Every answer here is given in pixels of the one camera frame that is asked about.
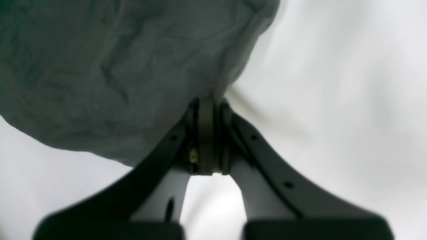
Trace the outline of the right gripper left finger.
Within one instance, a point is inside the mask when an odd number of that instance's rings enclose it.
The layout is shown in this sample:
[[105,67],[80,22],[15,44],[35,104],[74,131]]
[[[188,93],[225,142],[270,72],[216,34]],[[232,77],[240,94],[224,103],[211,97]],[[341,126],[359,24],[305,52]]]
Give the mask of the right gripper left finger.
[[193,167],[199,101],[130,173],[99,193],[47,216],[35,240],[184,240],[179,223]]

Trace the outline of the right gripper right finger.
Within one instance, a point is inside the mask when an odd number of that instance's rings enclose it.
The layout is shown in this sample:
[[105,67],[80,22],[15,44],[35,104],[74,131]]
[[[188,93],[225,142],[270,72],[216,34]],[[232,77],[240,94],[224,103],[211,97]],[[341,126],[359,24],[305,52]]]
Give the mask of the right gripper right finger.
[[229,174],[244,198],[244,240],[393,240],[387,221],[311,182],[227,101],[220,119]]

